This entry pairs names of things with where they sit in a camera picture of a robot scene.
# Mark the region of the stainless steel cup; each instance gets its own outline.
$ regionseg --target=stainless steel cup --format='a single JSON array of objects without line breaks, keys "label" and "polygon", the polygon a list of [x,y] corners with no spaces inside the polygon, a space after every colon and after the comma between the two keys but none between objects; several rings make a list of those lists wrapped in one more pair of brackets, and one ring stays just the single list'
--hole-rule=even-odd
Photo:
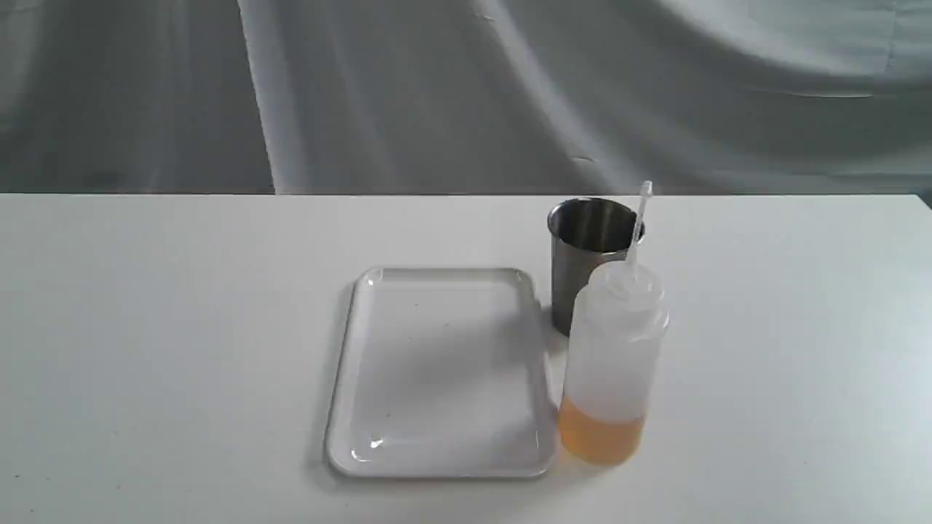
[{"label": "stainless steel cup", "polygon": [[[551,316],[557,331],[569,336],[573,303],[592,270],[625,259],[636,219],[631,208],[605,199],[566,200],[547,215],[552,237]],[[644,238],[644,229],[642,225],[638,241]]]}]

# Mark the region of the yellow liquid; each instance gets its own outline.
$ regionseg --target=yellow liquid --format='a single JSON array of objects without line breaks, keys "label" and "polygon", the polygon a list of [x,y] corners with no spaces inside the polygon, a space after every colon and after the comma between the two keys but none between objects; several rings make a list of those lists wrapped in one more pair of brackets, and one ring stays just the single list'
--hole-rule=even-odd
[{"label": "yellow liquid", "polygon": [[592,464],[615,465],[637,451],[644,417],[624,422],[599,421],[563,397],[559,428],[563,447],[576,457]]}]

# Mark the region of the squeeze bottle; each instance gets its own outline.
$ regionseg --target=squeeze bottle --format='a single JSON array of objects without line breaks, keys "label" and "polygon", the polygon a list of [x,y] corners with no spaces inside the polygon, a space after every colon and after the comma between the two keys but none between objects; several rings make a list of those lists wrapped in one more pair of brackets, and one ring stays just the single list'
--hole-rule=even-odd
[{"label": "squeeze bottle", "polygon": [[[634,231],[650,196],[646,182]],[[668,324],[664,288],[656,273],[637,263],[636,242],[625,261],[593,270],[576,296],[569,331],[558,425],[570,453],[613,465],[637,450]]]}]

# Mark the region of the plastic tray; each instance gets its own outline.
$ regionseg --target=plastic tray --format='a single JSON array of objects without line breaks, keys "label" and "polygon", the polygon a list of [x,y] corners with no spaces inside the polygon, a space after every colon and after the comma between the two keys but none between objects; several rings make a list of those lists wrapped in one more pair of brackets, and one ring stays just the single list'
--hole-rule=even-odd
[{"label": "plastic tray", "polygon": [[536,478],[556,453],[541,309],[518,269],[356,282],[326,453],[347,476]]}]

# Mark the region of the tabletop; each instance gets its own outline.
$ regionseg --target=tabletop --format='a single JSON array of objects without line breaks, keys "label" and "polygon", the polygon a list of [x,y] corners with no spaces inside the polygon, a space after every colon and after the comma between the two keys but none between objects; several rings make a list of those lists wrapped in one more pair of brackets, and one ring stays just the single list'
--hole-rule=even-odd
[{"label": "tabletop", "polygon": [[907,196],[652,200],[672,321],[620,467],[332,475],[353,280],[514,267],[546,305],[560,200],[0,196],[0,521],[932,520],[932,212]]}]

